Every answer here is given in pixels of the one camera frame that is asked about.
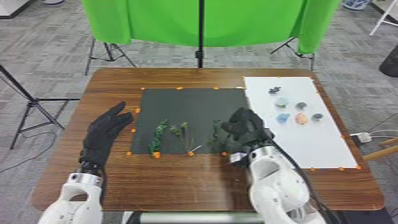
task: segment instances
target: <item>black mat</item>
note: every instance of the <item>black mat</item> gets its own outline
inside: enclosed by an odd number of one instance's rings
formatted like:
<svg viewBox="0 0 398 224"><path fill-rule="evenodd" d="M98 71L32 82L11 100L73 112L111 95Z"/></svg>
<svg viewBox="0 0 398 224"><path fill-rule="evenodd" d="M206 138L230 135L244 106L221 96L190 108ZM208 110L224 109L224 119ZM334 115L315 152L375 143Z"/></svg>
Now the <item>black mat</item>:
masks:
<svg viewBox="0 0 398 224"><path fill-rule="evenodd" d="M155 129L167 119L169 127L164 134L162 154L187 153L183 143L171 133L171 125L189 122L189 136L194 137L194 146L205 145L196 153L219 153L221 144L208 143L214 137L214 122L228 121L233 112L247 107L246 92L242 89L150 89L143 93L141 114L135 124L134 154L150 154L150 144Z"/></svg>

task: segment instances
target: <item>orange marker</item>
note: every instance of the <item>orange marker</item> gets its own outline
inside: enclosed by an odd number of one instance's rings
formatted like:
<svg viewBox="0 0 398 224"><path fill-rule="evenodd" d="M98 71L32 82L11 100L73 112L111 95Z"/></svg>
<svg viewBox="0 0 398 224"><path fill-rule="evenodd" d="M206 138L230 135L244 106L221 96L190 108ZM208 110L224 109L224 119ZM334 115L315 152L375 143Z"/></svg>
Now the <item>orange marker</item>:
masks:
<svg viewBox="0 0 398 224"><path fill-rule="evenodd" d="M153 152L153 158L160 159L160 152Z"/></svg>

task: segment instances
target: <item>white sheet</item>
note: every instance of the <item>white sheet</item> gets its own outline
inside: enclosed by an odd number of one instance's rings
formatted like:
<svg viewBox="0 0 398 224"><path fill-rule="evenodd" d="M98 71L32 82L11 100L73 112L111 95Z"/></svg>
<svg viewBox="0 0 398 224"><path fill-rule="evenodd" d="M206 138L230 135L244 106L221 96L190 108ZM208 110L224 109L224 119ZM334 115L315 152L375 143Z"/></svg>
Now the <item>white sheet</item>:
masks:
<svg viewBox="0 0 398 224"><path fill-rule="evenodd" d="M272 95L270 88L283 87ZM356 168L358 162L350 153L342 132L327 110L327 106L317 93L313 79L310 77L246 77L247 98L251 108L265 120L265 126L276 134L276 142L290 153L302 168ZM288 98L286 108L276 106L279 97ZM295 107L306 102L308 107L301 111ZM310 123L299 125L297 113L304 113ZM278 115L290 113L285 124L278 122ZM315 122L313 114L322 113L324 119Z"/></svg>

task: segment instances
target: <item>gray carpet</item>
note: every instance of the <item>gray carpet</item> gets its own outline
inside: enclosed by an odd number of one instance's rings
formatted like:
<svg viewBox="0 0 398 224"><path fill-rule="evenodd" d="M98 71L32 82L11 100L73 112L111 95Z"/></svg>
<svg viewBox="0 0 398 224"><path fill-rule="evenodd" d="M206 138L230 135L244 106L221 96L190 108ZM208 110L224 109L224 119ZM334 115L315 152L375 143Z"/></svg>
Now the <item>gray carpet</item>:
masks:
<svg viewBox="0 0 398 224"><path fill-rule="evenodd" d="M382 75L377 68L398 43L398 28L384 25L377 35L368 36L381 14L372 8L365 12L338 10L329 34L317 55L317 74L338 108L350 132L361 132L398 113L398 79ZM91 77L84 77L86 58L91 42L91 29L79 0L48 7L38 1L13 20L0 20L0 63L13 72L23 86L38 97L80 97ZM308 68L288 49L270 55L279 44L215 48L206 50L206 67ZM141 67L194 67L196 48L134 41L123 46ZM102 66L128 66L121 59L116 63L95 62L91 72ZM55 103L47 104L52 111ZM68 125L73 103L61 117ZM0 170L34 157L48 148L54 134L22 138L18 147L9 151L13 134L22 119L25 99L0 82ZM31 123L43 121L38 112ZM398 129L398 116L375 130ZM47 127L27 133L43 132L61 135L59 129ZM365 154L379 150L375 143L363 147ZM32 224L41 212L31 204L31 196L41 177L54 147L18 168L0 173L0 223ZM370 162L372 171L386 195L391 215L398 208L398 154ZM118 223L105 214L105 223Z"/></svg>

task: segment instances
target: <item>small figurine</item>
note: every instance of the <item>small figurine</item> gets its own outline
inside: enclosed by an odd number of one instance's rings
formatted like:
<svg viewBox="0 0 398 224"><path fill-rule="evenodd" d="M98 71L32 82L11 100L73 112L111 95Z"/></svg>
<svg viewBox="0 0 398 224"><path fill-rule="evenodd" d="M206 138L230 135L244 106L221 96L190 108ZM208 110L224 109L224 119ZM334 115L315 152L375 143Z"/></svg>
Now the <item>small figurine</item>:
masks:
<svg viewBox="0 0 398 224"><path fill-rule="evenodd" d="M301 125L304 125L304 124L308 123L308 116L306 116L302 113L299 113L299 114L295 115L295 122L297 122L297 124L301 124Z"/></svg>
<svg viewBox="0 0 398 224"><path fill-rule="evenodd" d="M304 108L308 107L308 104L304 102L301 102L297 105L295 105L297 109L299 110L304 110Z"/></svg>
<svg viewBox="0 0 398 224"><path fill-rule="evenodd" d="M285 108L288 104L290 104L288 99L281 97L276 101L276 105Z"/></svg>
<svg viewBox="0 0 398 224"><path fill-rule="evenodd" d="M313 120L315 120L315 121L320 121L322 118L324 118L324 114L317 113L317 114L313 115Z"/></svg>
<svg viewBox="0 0 398 224"><path fill-rule="evenodd" d="M278 115L278 122L283 124L290 119L290 114L279 114Z"/></svg>
<svg viewBox="0 0 398 224"><path fill-rule="evenodd" d="M281 91L281 87L274 87L269 91L270 94L276 94Z"/></svg>

